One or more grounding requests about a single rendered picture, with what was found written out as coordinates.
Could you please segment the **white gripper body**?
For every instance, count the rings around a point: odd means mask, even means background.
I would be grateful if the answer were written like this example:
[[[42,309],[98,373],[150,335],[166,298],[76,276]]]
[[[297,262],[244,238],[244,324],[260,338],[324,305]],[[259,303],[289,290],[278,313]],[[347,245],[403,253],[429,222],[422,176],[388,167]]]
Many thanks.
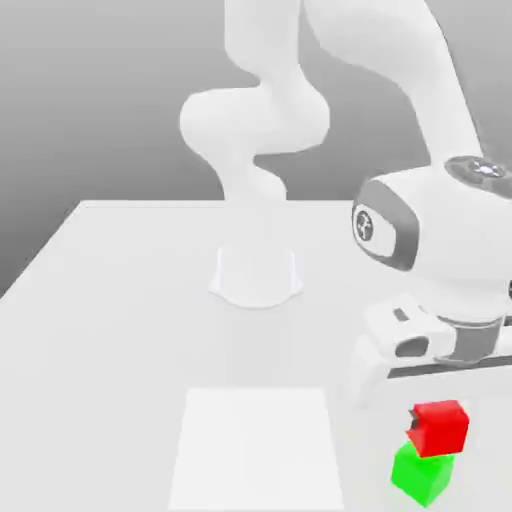
[[[369,337],[357,341],[350,360],[350,400],[362,406],[413,405],[467,398],[512,397],[512,333],[495,352],[465,368],[431,360],[408,362],[383,356]]]

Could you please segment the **small red cube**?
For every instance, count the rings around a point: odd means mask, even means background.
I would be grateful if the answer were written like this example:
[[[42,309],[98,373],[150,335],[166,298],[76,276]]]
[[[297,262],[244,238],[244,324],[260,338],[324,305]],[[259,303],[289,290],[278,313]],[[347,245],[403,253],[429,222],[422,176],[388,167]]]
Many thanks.
[[[415,404],[409,410],[406,431],[420,458],[459,454],[463,451],[469,416],[456,400]]]

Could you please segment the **small green cube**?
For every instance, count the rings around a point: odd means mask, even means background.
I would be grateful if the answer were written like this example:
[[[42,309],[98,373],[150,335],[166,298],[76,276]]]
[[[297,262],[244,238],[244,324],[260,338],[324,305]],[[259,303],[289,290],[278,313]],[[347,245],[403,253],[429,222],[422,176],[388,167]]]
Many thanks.
[[[423,507],[429,507],[447,488],[455,456],[420,457],[411,441],[395,453],[391,482]]]

